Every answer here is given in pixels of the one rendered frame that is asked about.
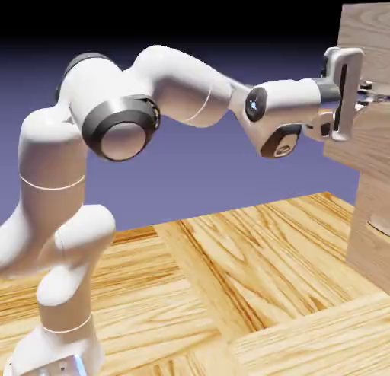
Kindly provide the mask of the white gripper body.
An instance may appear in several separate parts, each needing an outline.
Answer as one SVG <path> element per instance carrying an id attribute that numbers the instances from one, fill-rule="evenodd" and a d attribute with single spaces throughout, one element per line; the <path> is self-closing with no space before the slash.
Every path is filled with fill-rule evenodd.
<path id="1" fill-rule="evenodd" d="M 331 138 L 351 137 L 364 53 L 360 48 L 330 47 L 324 57 L 324 108 L 334 111 Z"/>

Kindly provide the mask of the light wood drawer front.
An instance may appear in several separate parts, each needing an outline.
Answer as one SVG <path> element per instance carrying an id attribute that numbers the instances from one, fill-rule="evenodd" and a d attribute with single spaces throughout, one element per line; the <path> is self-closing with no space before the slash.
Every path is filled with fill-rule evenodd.
<path id="1" fill-rule="evenodd" d="M 346 261 L 390 295 L 390 236 L 368 224 L 372 214 L 390 217 L 390 184 L 361 173 Z"/>
<path id="2" fill-rule="evenodd" d="M 390 181 L 390 103 L 370 104 L 356 117 L 352 138 L 326 141 L 324 156 L 382 182 Z"/>

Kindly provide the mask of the light wood cabinet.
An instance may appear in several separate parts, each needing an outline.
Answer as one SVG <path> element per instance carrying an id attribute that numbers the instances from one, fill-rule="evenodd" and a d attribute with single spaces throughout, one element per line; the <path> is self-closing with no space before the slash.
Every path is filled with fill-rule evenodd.
<path id="1" fill-rule="evenodd" d="M 362 48 L 363 80 L 390 94 L 390 3 L 344 5 L 337 44 Z"/>

